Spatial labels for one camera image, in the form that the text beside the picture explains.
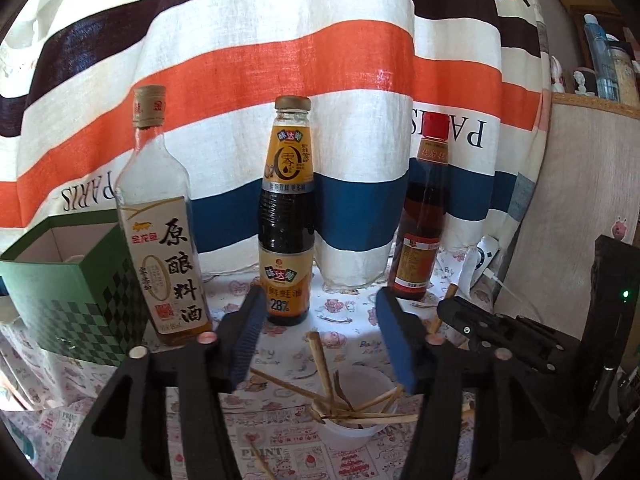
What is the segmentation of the oyster sauce bottle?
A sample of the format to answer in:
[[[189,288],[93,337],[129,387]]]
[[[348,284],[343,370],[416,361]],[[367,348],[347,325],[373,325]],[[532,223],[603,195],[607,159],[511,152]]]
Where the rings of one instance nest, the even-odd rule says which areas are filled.
[[[258,208],[259,274],[267,318],[293,326],[309,311],[314,261],[310,99],[279,96]]]

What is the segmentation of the gold spoon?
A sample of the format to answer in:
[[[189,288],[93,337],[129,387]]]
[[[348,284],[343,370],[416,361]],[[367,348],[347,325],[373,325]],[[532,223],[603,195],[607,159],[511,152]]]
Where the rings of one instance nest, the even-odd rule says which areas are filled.
[[[443,300],[439,301],[436,308],[436,314],[432,319],[431,324],[428,326],[428,333],[430,335],[436,335],[440,329],[440,326],[442,326],[442,322],[444,322],[444,320],[442,319],[442,315],[445,312],[445,308],[442,306],[442,304],[444,304],[449,299],[454,298],[454,296],[456,296],[457,291],[458,291],[457,284],[450,284],[448,286],[445,297]]]

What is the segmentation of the cooking wine bottle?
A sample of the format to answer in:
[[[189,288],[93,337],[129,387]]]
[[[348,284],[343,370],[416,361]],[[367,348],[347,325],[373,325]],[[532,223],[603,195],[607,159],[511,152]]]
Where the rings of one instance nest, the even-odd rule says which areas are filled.
[[[212,328],[192,235],[190,179],[166,148],[166,88],[134,90],[134,150],[115,200],[143,299],[158,339],[180,346]]]

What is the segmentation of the green checkered box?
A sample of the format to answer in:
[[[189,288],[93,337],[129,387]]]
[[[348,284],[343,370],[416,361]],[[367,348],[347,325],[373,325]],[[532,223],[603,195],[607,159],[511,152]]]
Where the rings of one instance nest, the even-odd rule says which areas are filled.
[[[43,220],[1,255],[1,278],[44,350],[117,366],[142,341],[148,309],[114,209]]]

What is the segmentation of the wooden chopstick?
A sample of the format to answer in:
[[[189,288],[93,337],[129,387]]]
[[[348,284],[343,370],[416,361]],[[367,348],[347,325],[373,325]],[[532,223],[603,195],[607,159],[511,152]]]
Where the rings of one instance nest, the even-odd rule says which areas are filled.
[[[267,464],[267,462],[262,458],[262,454],[260,454],[257,446],[254,443],[254,440],[248,434],[246,434],[244,436],[244,440],[250,446],[250,452],[252,452],[252,454],[254,456],[254,459],[256,460],[257,465],[264,472],[264,474],[267,476],[267,478],[269,480],[277,480],[277,477],[274,474],[274,472],[270,469],[270,467]]]
[[[398,385],[394,389],[393,393],[390,395],[390,397],[388,398],[388,400],[384,404],[384,406],[382,408],[382,413],[386,414],[386,413],[389,413],[392,410],[393,405],[398,400],[398,398],[401,396],[401,393],[403,391],[404,391],[404,387],[401,386],[401,385]]]
[[[352,412],[354,410],[354,407],[350,403],[349,398],[346,396],[346,393],[344,393],[344,390],[341,385],[341,377],[340,377],[339,370],[334,370],[334,373],[333,373],[333,389],[334,389],[334,394],[340,399],[344,410]]]
[[[309,349],[314,359],[314,365],[318,370],[318,374],[320,377],[320,382],[324,391],[324,396],[326,397],[326,404],[330,409],[330,413],[334,415],[335,411],[335,402],[334,402],[334,390],[331,379],[331,374],[329,372],[328,364],[326,364],[326,356],[323,352],[322,341],[320,334],[318,332],[308,332],[307,333]]]
[[[324,425],[326,423],[321,414],[314,408],[312,404],[307,405],[307,412],[315,422],[318,422],[318,424]]]

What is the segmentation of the red label sauce bottle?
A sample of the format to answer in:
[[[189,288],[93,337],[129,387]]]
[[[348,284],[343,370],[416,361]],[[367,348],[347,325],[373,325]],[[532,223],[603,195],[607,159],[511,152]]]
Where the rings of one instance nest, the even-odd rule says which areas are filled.
[[[388,287],[402,299],[421,299],[430,284],[449,196],[448,136],[448,116],[423,114],[388,277]]]

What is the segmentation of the clear plastic cup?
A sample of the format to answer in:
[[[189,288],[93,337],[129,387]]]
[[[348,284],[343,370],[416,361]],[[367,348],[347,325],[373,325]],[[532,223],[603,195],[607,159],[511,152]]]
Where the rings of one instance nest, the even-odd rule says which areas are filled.
[[[332,377],[334,402],[314,401],[311,408],[321,441],[332,451],[362,448],[390,426],[383,415],[395,415],[398,400],[393,382],[384,373],[364,365],[343,364]]]

